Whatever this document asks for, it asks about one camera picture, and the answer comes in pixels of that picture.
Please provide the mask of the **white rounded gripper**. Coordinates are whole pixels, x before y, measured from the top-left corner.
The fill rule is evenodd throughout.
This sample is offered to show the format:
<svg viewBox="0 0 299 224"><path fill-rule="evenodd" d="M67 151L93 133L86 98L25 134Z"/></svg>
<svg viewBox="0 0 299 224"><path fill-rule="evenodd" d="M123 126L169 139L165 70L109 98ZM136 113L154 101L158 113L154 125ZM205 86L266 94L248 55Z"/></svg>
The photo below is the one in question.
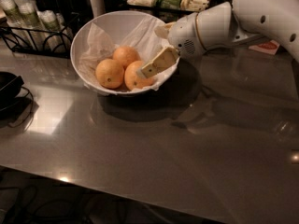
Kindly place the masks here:
<svg viewBox="0 0 299 224"><path fill-rule="evenodd" d="M179 56L185 60L199 59L206 50L200 41L197 18L198 13L193 13L176 22L155 27L154 33L160 38L168 39L173 48L162 48L154 58L142 64L136 74L142 78L154 77L175 65Z"/></svg>

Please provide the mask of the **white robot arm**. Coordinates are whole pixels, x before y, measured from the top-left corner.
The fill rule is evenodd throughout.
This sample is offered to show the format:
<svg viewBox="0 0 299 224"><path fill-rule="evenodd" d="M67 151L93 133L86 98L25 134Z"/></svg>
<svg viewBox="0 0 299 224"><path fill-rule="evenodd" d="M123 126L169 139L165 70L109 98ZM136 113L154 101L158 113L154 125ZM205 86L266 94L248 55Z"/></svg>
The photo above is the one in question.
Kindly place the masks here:
<svg viewBox="0 0 299 224"><path fill-rule="evenodd" d="M197 63L209 50L268 40L299 61L299 0L231 0L157 27L155 33L170 46L137 70L140 77L162 73L177 59Z"/></svg>

